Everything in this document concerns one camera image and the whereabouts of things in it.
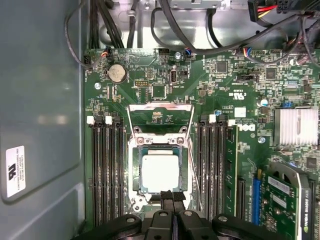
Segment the cable connector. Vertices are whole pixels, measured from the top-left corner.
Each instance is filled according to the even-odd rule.
[[[256,23],[259,20],[258,14],[258,5],[259,2],[257,0],[248,0],[248,10],[251,22]]]

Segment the gray metal panel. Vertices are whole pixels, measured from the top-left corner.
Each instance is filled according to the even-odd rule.
[[[1,239],[70,239],[84,220],[82,79],[64,38],[77,0],[0,3]],[[79,18],[70,22],[79,44]],[[6,150],[25,147],[26,189],[7,198]]]

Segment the pcie slot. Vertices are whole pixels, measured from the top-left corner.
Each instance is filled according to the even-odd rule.
[[[236,185],[236,217],[245,219],[245,202],[246,202],[246,181],[243,178],[237,179]]]
[[[316,222],[316,195],[317,195],[317,190],[316,190],[316,181],[309,178],[309,186],[310,186],[310,189],[311,189],[311,202],[309,204],[311,204],[311,221],[309,222],[309,229],[311,231],[310,235],[312,238],[314,238],[315,236],[315,228],[314,228],[314,225],[315,225],[315,222]]]
[[[261,180],[253,179],[252,190],[252,223],[260,224],[260,186]]]

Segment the black cable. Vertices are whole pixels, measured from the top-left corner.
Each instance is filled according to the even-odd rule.
[[[274,31],[278,27],[281,27],[283,25],[286,25],[288,23],[296,21],[297,17],[298,17],[297,15],[292,15],[292,16],[290,16],[290,17],[288,17],[288,18],[286,18],[286,19],[274,24],[272,27],[261,31],[260,33],[254,35],[252,37],[249,37],[249,38],[247,38],[245,40],[242,40],[240,42],[237,42],[237,43],[234,43],[234,44],[231,44],[231,45],[228,45],[228,46],[214,48],[214,49],[198,49],[198,48],[195,48],[191,44],[191,42],[187,39],[187,37],[181,31],[179,25],[177,24],[172,12],[171,12],[171,9],[170,9],[170,6],[168,4],[168,1],[167,0],[159,0],[159,2],[160,2],[160,5],[162,7],[162,10],[164,12],[164,15],[165,15],[166,19],[168,20],[169,25],[172,28],[172,30],[175,33],[175,35],[186,45],[186,47],[190,48],[190,50],[192,52],[194,52],[196,54],[199,54],[199,55],[214,55],[214,54],[219,54],[219,53],[222,53],[222,52],[225,52],[225,51],[238,49],[241,46],[248,45],[248,44],[260,39],[264,35]]]
[[[318,64],[318,62],[314,59],[314,56],[312,56],[311,50],[309,48],[309,41],[308,41],[308,36],[306,33],[306,18],[302,17],[301,18],[301,31],[302,31],[302,39],[303,39],[303,44],[305,46],[305,50],[309,56],[310,61],[316,65],[318,68],[320,68],[320,65]]]
[[[114,31],[111,29],[111,26],[109,25],[109,21],[108,21],[105,13],[104,13],[104,11],[103,11],[103,9],[102,9],[102,7],[101,7],[101,5],[100,5],[100,3],[99,3],[98,1],[97,1],[96,5],[97,5],[97,7],[98,7],[98,9],[99,9],[100,15],[101,15],[102,20],[103,20],[103,22],[104,22],[104,25],[105,25],[105,27],[106,27],[106,31],[107,31],[107,33],[108,33],[109,36],[110,36],[112,45],[113,45],[116,49],[119,48],[119,46],[118,46],[118,41],[116,40],[116,36],[115,36],[115,34],[114,34]]]
[[[115,36],[115,40],[117,42],[117,48],[121,48],[121,49],[124,49],[125,46],[124,46],[124,43],[122,42],[121,40],[121,36],[119,34],[119,31],[118,31],[118,28],[115,24],[115,21],[113,20],[112,16],[110,15],[110,12],[107,8],[107,5],[106,3],[104,2],[104,0],[97,0],[98,3],[100,3],[100,8],[101,8],[101,15],[102,15],[102,12],[104,13],[105,17],[106,17],[106,20]]]
[[[69,15],[67,15],[65,17],[65,20],[64,20],[64,36],[65,36],[65,39],[66,39],[66,43],[68,45],[68,48],[70,50],[70,53],[72,55],[72,57],[74,58],[74,60],[76,60],[76,62],[78,64],[80,64],[82,67],[86,68],[86,69],[91,69],[93,68],[95,65],[98,64],[98,62],[101,60],[101,56],[93,63],[93,64],[85,64],[83,63],[77,56],[77,54],[75,53],[75,50],[74,48],[72,47],[71,45],[71,41],[70,41],[70,36],[69,36],[69,20],[70,18],[77,12],[77,11],[80,11],[82,9],[82,7],[84,5],[86,5],[87,1],[86,0],[82,0],[81,3],[79,4],[79,6],[73,10]]]
[[[264,65],[264,66],[268,66],[268,65],[272,65],[272,64],[278,64],[280,62],[282,62],[283,60],[287,59],[290,54],[293,53],[293,51],[296,49],[296,47],[299,44],[299,41],[302,37],[302,31],[300,30],[297,37],[295,38],[294,44],[292,45],[291,49],[282,57],[278,58],[277,60],[274,61],[260,61],[258,59],[254,59],[252,57],[250,57],[249,55],[246,57],[247,59],[249,59],[251,62],[255,63],[255,64],[259,64],[259,65]]]
[[[213,43],[218,47],[218,48],[222,48],[222,44],[219,42],[219,40],[217,39],[215,32],[214,32],[214,27],[213,27],[213,17],[216,14],[217,9],[216,8],[210,8],[206,11],[207,16],[208,16],[208,30],[209,30],[209,34],[210,37],[213,41]]]
[[[151,12],[151,17],[150,17],[150,20],[151,20],[151,23],[150,23],[150,29],[151,29],[151,34],[154,38],[154,40],[162,47],[166,48],[166,49],[170,49],[172,51],[175,51],[175,52],[183,52],[184,49],[183,48],[178,48],[178,47],[174,47],[174,46],[171,46],[171,45],[168,45],[164,42],[162,42],[156,35],[155,33],[155,22],[156,22],[156,12],[159,12],[159,11],[162,11],[162,9],[160,7],[157,7],[155,9],[153,9],[153,11]]]
[[[90,23],[89,23],[89,47],[98,49],[99,46],[99,23],[96,1],[90,1]]]
[[[136,11],[138,3],[139,3],[139,0],[133,0],[133,4],[131,6],[131,11]],[[136,31],[136,17],[130,16],[130,18],[129,18],[129,35],[128,35],[128,41],[126,43],[127,49],[132,49],[134,46],[135,31]]]

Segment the wire bundle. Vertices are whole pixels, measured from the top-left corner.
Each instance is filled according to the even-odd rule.
[[[265,15],[271,12],[271,10],[275,9],[277,5],[273,6],[264,6],[258,8],[258,18],[263,18]]]

